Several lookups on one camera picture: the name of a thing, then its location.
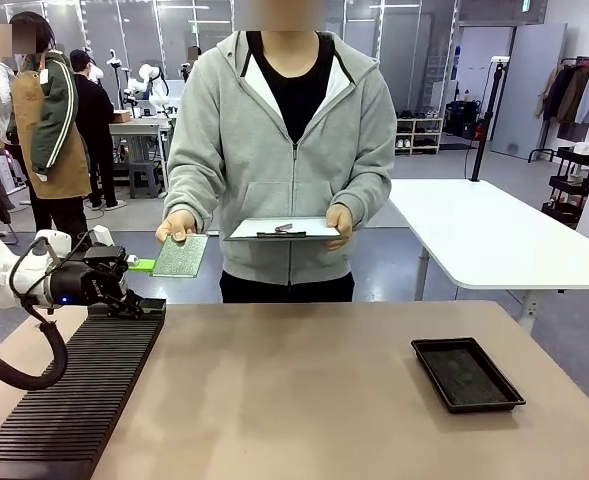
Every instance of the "gray zip-up hoodie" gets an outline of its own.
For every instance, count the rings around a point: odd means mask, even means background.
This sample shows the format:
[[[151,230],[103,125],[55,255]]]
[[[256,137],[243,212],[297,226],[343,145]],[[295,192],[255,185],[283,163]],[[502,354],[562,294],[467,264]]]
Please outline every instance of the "gray zip-up hoodie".
[[[325,217],[335,203],[358,228],[389,196],[396,119],[387,85],[373,59],[333,39],[326,98],[297,143],[244,32],[201,56],[185,86],[164,216],[188,210],[203,231],[220,203],[230,275],[281,285],[340,278],[350,271],[348,247],[226,239],[246,218]]]

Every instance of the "workbench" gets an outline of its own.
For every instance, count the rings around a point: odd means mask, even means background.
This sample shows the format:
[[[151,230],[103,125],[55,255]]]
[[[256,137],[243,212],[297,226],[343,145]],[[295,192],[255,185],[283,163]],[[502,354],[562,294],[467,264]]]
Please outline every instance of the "workbench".
[[[110,133],[113,136],[129,138],[130,157],[132,161],[147,162],[149,161],[149,152],[145,137],[156,137],[159,145],[159,154],[161,157],[161,171],[163,173],[163,182],[165,191],[169,185],[167,176],[167,158],[165,155],[165,145],[163,134],[168,134],[168,144],[171,144],[169,136],[172,130],[174,120],[167,117],[142,117],[133,118],[126,123],[110,123]]]
[[[85,316],[54,314],[64,338]],[[39,373],[35,324],[0,356]],[[526,405],[445,410],[410,341],[468,336]],[[0,424],[22,395],[0,382]],[[169,306],[92,478],[589,479],[589,400],[494,303]]]
[[[528,332],[545,292],[589,290],[589,239],[491,183],[392,180],[390,200],[423,244],[415,300],[430,258],[458,287],[524,290]]]

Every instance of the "black tray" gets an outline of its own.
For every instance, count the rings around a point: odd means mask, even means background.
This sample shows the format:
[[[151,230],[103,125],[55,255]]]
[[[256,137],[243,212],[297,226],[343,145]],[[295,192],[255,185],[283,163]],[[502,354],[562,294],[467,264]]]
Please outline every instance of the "black tray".
[[[525,405],[473,338],[413,340],[412,347],[450,413],[508,411]]]

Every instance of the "hood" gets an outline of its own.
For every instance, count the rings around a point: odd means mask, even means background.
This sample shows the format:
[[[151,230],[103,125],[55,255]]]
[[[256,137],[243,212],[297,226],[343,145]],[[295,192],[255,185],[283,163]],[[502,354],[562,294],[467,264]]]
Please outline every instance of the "hood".
[[[320,34],[331,37],[334,40],[335,54],[354,84],[358,85],[368,73],[378,67],[375,59],[350,47],[334,33],[320,32]],[[236,76],[240,78],[249,53],[245,32],[232,33],[217,45],[217,49],[223,54],[227,63],[236,72]]]
[[[21,67],[21,71],[37,71],[39,68],[39,64],[41,63],[41,55],[43,54],[35,53],[25,55],[25,60],[23,62],[23,66]],[[59,52],[58,50],[48,50],[47,52],[45,52],[45,61],[47,62],[48,60],[56,60],[62,62],[68,69],[71,69],[70,61],[67,59],[65,55],[63,55],[63,52]]]

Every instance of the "hair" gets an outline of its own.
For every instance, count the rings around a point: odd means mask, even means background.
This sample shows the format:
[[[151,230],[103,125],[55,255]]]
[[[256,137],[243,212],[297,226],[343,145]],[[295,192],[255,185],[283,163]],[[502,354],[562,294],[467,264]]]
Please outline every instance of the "hair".
[[[92,63],[92,59],[83,50],[72,50],[70,52],[70,63],[74,72],[82,72],[87,68],[88,63]]]
[[[52,27],[47,23],[47,20],[41,17],[38,13],[17,13],[10,19],[10,24],[14,27],[23,27],[26,30],[34,30],[36,36],[36,53],[43,53],[49,48],[54,48],[56,45],[56,39],[54,38]]]

